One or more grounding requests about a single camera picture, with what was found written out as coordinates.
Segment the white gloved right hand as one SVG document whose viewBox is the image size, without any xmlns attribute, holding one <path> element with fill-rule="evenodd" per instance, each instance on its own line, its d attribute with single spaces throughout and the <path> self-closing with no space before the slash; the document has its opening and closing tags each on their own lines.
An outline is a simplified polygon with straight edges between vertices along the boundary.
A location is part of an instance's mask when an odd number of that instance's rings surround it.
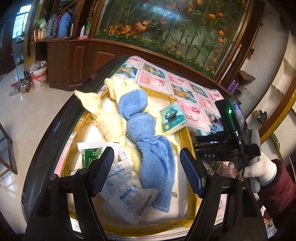
<svg viewBox="0 0 296 241">
<path fill-rule="evenodd" d="M 277 185 L 281 177 L 281 162 L 278 159 L 270 159 L 264 152 L 260 156 L 248 162 L 245 169 L 238 170 L 233 162 L 229 162 L 225 176 L 234 177 L 242 175 L 250 179 L 250 187 L 253 193 L 262 194 L 267 188 Z"/>
</svg>

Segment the red right sleeve forearm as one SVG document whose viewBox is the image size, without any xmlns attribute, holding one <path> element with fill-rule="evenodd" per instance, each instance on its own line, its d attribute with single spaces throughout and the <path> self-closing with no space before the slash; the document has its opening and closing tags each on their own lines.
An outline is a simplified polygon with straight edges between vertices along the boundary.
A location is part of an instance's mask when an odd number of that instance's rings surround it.
<svg viewBox="0 0 296 241">
<path fill-rule="evenodd" d="M 258 195 L 274 224 L 281 225 L 295 218 L 295 184 L 281 161 L 272 162 L 277 167 L 276 176 L 261 187 Z"/>
</svg>

